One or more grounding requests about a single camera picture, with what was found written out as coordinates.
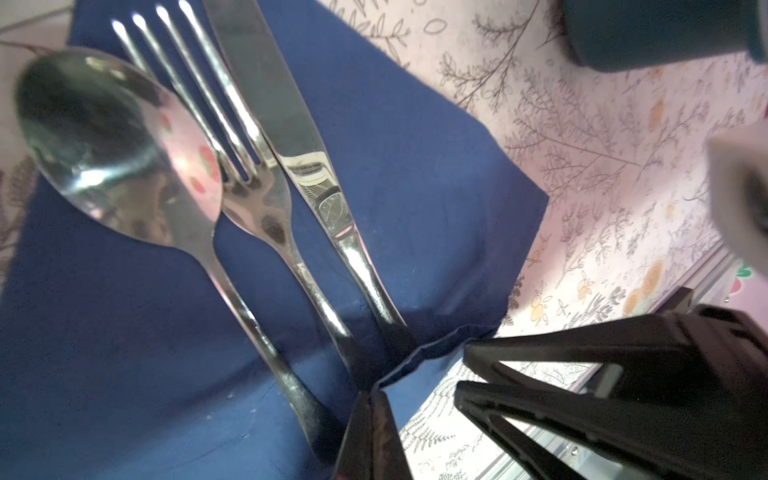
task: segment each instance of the spoon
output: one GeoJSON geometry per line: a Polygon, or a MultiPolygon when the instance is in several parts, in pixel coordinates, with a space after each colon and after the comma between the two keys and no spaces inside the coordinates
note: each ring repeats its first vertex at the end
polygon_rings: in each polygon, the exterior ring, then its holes
{"type": "Polygon", "coordinates": [[[71,204],[202,265],[275,375],[310,447],[333,463],[343,427],[277,352],[214,252],[222,179],[205,134],[176,95],[118,58],[70,48],[28,65],[15,100],[38,169],[71,204]]]}

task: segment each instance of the fork tines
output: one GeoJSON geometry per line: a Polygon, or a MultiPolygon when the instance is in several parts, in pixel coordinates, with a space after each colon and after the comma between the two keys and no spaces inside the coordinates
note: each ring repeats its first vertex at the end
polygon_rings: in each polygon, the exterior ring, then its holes
{"type": "MultiPolygon", "coordinates": [[[[203,128],[208,137],[208,141],[214,148],[219,164],[227,175],[227,179],[232,181],[232,179],[235,178],[235,175],[240,175],[232,159],[237,159],[237,163],[240,165],[242,171],[245,172],[246,179],[254,177],[257,175],[257,160],[254,159],[241,138],[243,136],[247,138],[248,143],[251,148],[253,148],[253,151],[258,158],[261,159],[261,161],[266,162],[270,167],[276,164],[274,153],[266,142],[257,121],[245,106],[245,102],[240,95],[240,92],[235,87],[234,80],[232,79],[227,66],[224,64],[224,60],[221,58],[216,44],[205,31],[205,28],[197,18],[192,6],[187,0],[180,0],[178,2],[178,11],[184,14],[184,17],[187,20],[187,27],[191,30],[192,36],[197,41],[196,47],[198,56],[202,54],[205,58],[203,63],[207,64],[208,71],[217,79],[220,96],[224,96],[227,99],[227,103],[232,109],[233,116],[237,119],[237,127],[230,121],[229,116],[218,101],[216,92],[211,87],[210,82],[206,79],[206,75],[203,70],[201,70],[198,61],[195,59],[193,51],[184,40],[184,36],[176,26],[168,9],[163,5],[157,5],[155,8],[157,18],[164,25],[164,30],[167,34],[167,36],[164,37],[164,41],[158,39],[155,32],[153,32],[150,27],[150,22],[148,22],[144,16],[134,13],[131,16],[131,20],[140,32],[141,37],[144,39],[144,43],[149,47],[149,50],[157,60],[157,63],[160,64],[167,74],[174,90],[178,93],[190,109],[192,115],[203,128]],[[215,130],[211,127],[206,115],[200,109],[194,98],[194,94],[187,87],[180,72],[169,58],[167,49],[164,49],[163,45],[169,43],[168,39],[170,39],[170,43],[174,45],[176,52],[181,57],[182,63],[186,66],[187,73],[189,77],[191,77],[192,83],[195,84],[197,91],[200,92],[210,109],[210,113],[212,113],[216,119],[216,123],[221,130],[223,137],[226,139],[226,144],[229,149],[231,149],[232,155],[229,155],[227,150],[225,150],[219,142],[215,130]],[[241,129],[241,131],[244,132],[244,135],[241,136],[238,133],[237,128],[241,129]]],[[[141,50],[131,37],[131,34],[129,34],[126,26],[118,20],[112,20],[112,28],[120,39],[124,50],[133,64],[148,75],[154,76],[152,68],[141,54],[141,50]]]]}

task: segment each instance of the spoon handle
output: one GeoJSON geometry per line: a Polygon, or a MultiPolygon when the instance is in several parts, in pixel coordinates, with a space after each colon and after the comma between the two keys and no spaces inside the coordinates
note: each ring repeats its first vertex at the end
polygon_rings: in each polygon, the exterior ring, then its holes
{"type": "Polygon", "coordinates": [[[310,448],[320,460],[333,464],[344,435],[342,424],[315,398],[288,366],[262,330],[261,325],[256,321],[248,305],[240,298],[240,294],[235,290],[216,255],[205,255],[204,258],[198,258],[198,261],[203,265],[222,298],[258,350],[261,358],[275,375],[277,384],[283,390],[283,394],[293,408],[293,412],[296,413],[296,417],[299,418],[299,424],[310,448]]]}

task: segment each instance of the white object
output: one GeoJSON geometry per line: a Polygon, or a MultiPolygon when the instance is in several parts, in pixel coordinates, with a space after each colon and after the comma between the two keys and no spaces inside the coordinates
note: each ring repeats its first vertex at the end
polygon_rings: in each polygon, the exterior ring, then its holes
{"type": "Polygon", "coordinates": [[[768,275],[768,121],[707,143],[712,218],[733,252],[768,275]]]}

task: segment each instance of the fork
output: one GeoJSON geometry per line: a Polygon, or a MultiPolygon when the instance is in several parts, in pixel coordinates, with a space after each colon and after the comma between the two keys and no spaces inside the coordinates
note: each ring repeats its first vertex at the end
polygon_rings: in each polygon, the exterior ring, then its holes
{"type": "MultiPolygon", "coordinates": [[[[234,152],[234,160],[246,172],[246,176],[243,177],[237,170],[232,157],[227,154],[218,141],[216,134],[203,116],[202,110],[192,98],[189,89],[181,80],[177,69],[169,60],[161,43],[149,28],[144,17],[134,13],[132,15],[133,23],[138,28],[158,63],[166,71],[174,90],[182,98],[198,123],[200,123],[209,142],[214,147],[214,156],[218,164],[226,173],[227,179],[223,184],[224,213],[240,229],[266,242],[280,255],[296,279],[299,280],[306,295],[310,298],[320,320],[326,327],[328,334],[330,334],[331,340],[341,356],[347,371],[352,377],[355,387],[360,391],[369,391],[378,378],[373,364],[369,361],[369,357],[364,355],[352,332],[349,331],[347,325],[339,318],[339,315],[333,309],[328,299],[323,295],[296,247],[291,228],[290,190],[285,174],[276,160],[271,147],[266,142],[265,137],[261,134],[253,119],[249,121],[247,118],[239,118],[241,127],[249,132],[247,137],[251,147],[257,152],[261,160],[260,163],[254,161],[246,145],[242,142],[234,126],[224,113],[213,90],[194,60],[190,49],[187,47],[185,40],[170,18],[168,11],[162,5],[158,5],[156,12],[187,70],[194,79],[195,85],[203,94],[206,104],[214,113],[219,126],[223,130],[227,143],[232,152],[234,152]]],[[[125,26],[119,21],[113,20],[112,28],[120,39],[124,50],[131,57],[134,65],[147,74],[154,75],[125,26]]],[[[218,71],[217,74],[228,75],[229,73],[225,68],[223,71],[218,71]]],[[[225,96],[230,103],[233,102],[233,97],[230,94],[225,96]]]]}

